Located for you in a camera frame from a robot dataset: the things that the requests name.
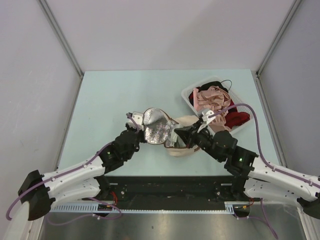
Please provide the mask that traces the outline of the beige round laundry bag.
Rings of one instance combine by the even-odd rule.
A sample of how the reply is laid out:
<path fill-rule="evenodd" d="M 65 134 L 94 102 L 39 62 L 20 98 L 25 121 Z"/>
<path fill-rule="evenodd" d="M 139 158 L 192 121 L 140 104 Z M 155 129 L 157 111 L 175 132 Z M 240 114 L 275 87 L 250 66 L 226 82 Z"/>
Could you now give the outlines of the beige round laundry bag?
<path fill-rule="evenodd" d="M 150 145 L 162 145 L 173 157 L 186 157 L 200 151 L 198 146 L 188 148 L 182 139 L 174 133 L 176 128 L 191 126 L 198 118 L 195 115 L 185 115 L 172 119 L 159 108 L 148 108 L 143 113 L 144 139 Z"/>

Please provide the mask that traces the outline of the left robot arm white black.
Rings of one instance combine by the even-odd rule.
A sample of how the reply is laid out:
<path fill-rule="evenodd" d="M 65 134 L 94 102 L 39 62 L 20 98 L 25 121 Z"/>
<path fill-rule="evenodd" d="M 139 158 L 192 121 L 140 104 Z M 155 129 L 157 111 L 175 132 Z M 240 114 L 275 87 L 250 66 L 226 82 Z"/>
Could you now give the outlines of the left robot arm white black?
<path fill-rule="evenodd" d="M 30 172 L 18 190 L 21 203 L 29 203 L 28 220 L 34 221 L 45 216 L 59 201 L 58 193 L 87 179 L 97 182 L 93 194 L 100 200 L 107 199 L 111 188 L 100 179 L 122 167 L 139 151 L 140 143 L 146 142 L 143 125 L 130 126 L 127 123 L 125 126 L 126 130 L 89 160 L 45 174 L 38 170 Z"/>

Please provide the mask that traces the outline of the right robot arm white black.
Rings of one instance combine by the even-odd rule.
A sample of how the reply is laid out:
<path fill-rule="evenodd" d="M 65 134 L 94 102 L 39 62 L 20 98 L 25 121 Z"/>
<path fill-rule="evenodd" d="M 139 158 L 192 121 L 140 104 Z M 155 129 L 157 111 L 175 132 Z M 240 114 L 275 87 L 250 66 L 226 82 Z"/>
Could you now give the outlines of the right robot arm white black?
<path fill-rule="evenodd" d="M 320 217 L 320 178 L 273 164 L 253 151 L 238 146 L 228 131 L 211 134 L 200 124 L 174 129 L 187 148 L 198 146 L 220 163 L 239 183 L 230 188 L 231 196 L 269 199 L 297 206 L 310 217 Z"/>

